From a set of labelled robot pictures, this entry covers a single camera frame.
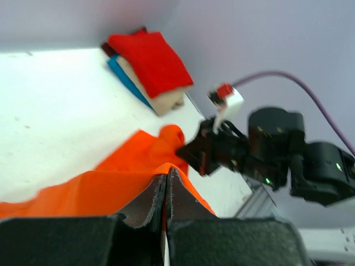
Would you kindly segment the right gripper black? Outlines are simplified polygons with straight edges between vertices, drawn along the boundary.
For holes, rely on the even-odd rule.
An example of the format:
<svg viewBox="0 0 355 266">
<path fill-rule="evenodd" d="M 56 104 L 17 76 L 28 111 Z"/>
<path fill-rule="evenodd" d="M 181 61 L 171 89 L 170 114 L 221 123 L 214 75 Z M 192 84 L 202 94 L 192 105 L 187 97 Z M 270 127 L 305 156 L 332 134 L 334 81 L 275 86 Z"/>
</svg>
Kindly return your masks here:
<svg viewBox="0 0 355 266">
<path fill-rule="evenodd" d="M 249 152 L 246 135 L 230 121 L 224 121 L 215 134 L 212 129 L 214 120 L 212 117 L 202 121 L 195 139 L 179 147 L 175 155 L 200 176 L 209 176 L 221 166 L 243 173 Z"/>
</svg>

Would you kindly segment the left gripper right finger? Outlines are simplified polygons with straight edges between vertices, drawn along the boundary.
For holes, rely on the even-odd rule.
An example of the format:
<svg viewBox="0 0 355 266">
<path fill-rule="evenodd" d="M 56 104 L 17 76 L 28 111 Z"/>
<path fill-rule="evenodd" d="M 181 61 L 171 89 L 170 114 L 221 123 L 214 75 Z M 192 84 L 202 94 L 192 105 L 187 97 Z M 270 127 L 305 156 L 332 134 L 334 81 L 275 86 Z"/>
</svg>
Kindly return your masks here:
<svg viewBox="0 0 355 266">
<path fill-rule="evenodd" d="M 171 265 L 221 265 L 212 227 L 221 219 L 207 210 L 172 168 L 166 188 L 166 235 Z"/>
</svg>

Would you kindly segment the orange t shirt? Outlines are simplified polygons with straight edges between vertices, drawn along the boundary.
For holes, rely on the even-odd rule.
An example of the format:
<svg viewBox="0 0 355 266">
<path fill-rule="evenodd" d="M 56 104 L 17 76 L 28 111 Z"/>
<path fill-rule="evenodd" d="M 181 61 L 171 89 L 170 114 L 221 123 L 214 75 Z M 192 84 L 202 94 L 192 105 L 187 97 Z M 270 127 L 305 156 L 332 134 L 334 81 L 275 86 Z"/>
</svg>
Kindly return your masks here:
<svg viewBox="0 0 355 266">
<path fill-rule="evenodd" d="M 29 201 L 1 203 L 1 218 L 112 214 L 145 190 L 155 175 L 167 174 L 171 168 L 177 168 L 186 189 L 211 211 L 190 182 L 187 163 L 175 154 L 184 143 L 177 125 L 162 127 L 158 136 L 139 130 L 95 169 L 44 188 Z"/>
</svg>

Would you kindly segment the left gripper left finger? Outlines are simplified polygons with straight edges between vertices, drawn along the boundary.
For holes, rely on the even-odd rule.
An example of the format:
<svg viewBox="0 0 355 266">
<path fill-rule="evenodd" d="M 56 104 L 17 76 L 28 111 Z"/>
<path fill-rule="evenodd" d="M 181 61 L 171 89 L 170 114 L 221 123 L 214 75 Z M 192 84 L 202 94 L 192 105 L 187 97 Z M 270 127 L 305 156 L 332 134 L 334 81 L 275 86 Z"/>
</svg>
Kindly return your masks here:
<svg viewBox="0 0 355 266">
<path fill-rule="evenodd" d="M 116 226 L 116 265 L 164 265 L 163 214 L 167 175 L 150 184 L 119 213 Z"/>
</svg>

